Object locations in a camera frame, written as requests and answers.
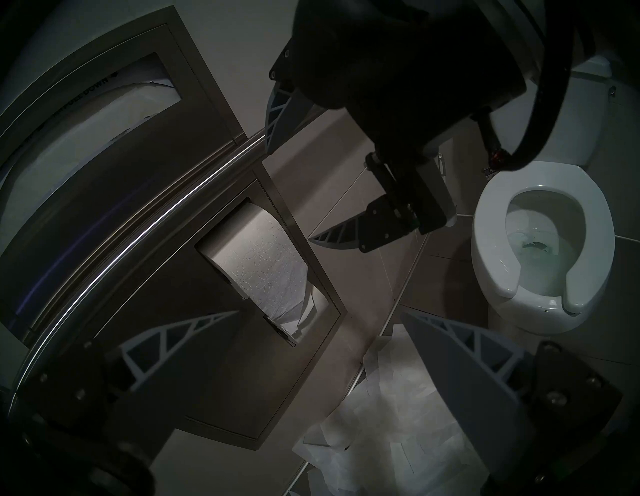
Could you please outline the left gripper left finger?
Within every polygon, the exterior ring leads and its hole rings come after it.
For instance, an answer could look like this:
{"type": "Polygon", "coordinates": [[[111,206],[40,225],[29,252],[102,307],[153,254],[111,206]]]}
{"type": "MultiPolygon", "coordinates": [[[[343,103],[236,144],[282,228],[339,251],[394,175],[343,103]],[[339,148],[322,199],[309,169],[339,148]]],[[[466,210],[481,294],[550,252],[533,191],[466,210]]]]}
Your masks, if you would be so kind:
{"type": "Polygon", "coordinates": [[[232,310],[164,324],[109,351],[73,345],[20,386],[20,399],[77,437],[163,439],[203,394],[239,319],[232,310]]]}

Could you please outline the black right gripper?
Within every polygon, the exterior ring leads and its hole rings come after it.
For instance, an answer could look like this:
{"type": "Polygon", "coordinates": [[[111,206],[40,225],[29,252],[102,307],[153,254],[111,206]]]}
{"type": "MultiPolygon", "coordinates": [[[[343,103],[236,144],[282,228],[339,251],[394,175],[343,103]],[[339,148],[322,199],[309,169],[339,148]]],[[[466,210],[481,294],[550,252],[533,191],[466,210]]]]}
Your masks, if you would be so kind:
{"type": "Polygon", "coordinates": [[[299,1],[270,70],[265,153],[314,107],[345,109],[374,144],[365,167],[421,234],[456,220],[435,162],[460,123],[520,96],[529,76],[523,1],[299,1]]]}

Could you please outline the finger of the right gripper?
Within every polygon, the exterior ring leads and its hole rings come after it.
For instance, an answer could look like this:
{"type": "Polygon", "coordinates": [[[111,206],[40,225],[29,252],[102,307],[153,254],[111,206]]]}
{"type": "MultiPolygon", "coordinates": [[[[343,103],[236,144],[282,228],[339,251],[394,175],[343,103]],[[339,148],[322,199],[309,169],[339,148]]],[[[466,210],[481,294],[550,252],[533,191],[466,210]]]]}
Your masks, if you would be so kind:
{"type": "Polygon", "coordinates": [[[373,200],[365,211],[337,225],[311,235],[309,242],[332,250],[359,250],[368,253],[398,239],[417,228],[412,206],[397,203],[388,194],[373,200]]]}

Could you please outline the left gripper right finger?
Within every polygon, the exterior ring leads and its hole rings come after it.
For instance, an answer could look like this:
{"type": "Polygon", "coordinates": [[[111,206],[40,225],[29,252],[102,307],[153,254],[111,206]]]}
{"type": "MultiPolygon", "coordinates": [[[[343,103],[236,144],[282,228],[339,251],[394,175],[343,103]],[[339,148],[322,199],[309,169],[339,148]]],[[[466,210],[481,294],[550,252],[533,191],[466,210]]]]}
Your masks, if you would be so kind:
{"type": "Polygon", "coordinates": [[[552,340],[530,353],[495,331],[408,310],[438,393],[490,473],[533,473],[600,433],[622,393],[552,340]]]}

